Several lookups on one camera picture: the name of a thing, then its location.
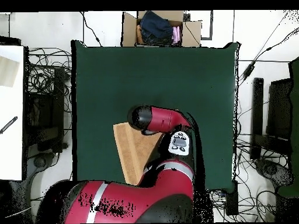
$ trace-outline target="silver stripe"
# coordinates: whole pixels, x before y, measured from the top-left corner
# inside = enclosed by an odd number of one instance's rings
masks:
[[[106,189],[106,187],[108,186],[108,184],[106,184],[105,182],[103,182],[103,184],[100,185],[99,189],[96,192],[96,195],[93,199],[93,207],[98,206],[100,204],[100,199],[102,198],[102,195],[104,193],[104,190]],[[97,211],[95,211],[94,209],[92,210],[92,208],[90,209],[89,213],[88,213],[88,217],[87,217],[87,221],[86,223],[94,223],[95,222],[95,217],[96,217],[96,213]]]
[[[183,164],[180,164],[178,162],[165,162],[160,164],[157,167],[157,169],[162,166],[164,166],[164,170],[176,169],[177,171],[180,171],[185,175],[187,175],[191,179],[191,181],[193,180],[193,172]]]
[[[149,168],[146,167],[146,168],[144,169],[144,171],[143,171],[143,175],[144,175],[145,173],[147,173],[148,171],[150,171],[151,168],[152,168],[152,166],[150,166]]]

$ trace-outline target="green table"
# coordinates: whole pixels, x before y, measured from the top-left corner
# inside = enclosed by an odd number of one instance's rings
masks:
[[[206,187],[231,188],[237,43],[223,49],[122,48],[76,41],[72,47],[77,180],[124,183],[113,124],[127,122],[131,106],[147,104],[190,112],[200,127]]]

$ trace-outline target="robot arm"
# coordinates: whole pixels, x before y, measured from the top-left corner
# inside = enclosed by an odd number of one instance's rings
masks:
[[[139,185],[82,181],[72,182],[75,185],[66,189],[66,182],[58,183],[41,203],[37,216],[40,223],[192,221],[194,160],[190,123],[178,111],[151,106],[132,108],[128,121],[145,135],[164,133]]]

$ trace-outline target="cardboard box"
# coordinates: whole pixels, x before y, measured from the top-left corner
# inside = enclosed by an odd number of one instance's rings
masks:
[[[183,22],[183,10],[152,10],[158,16],[168,20],[172,27],[181,28],[182,47],[199,47],[201,40],[201,21]],[[146,13],[137,11],[137,18],[123,12],[122,47],[134,47],[137,43],[137,25]]]

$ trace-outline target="pink object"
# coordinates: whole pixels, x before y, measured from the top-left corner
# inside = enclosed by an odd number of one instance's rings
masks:
[[[180,27],[176,28],[176,32],[177,32],[178,41],[180,41]]]
[[[176,27],[173,27],[173,35],[172,35],[173,42],[172,44],[176,44],[178,42],[178,31]]]

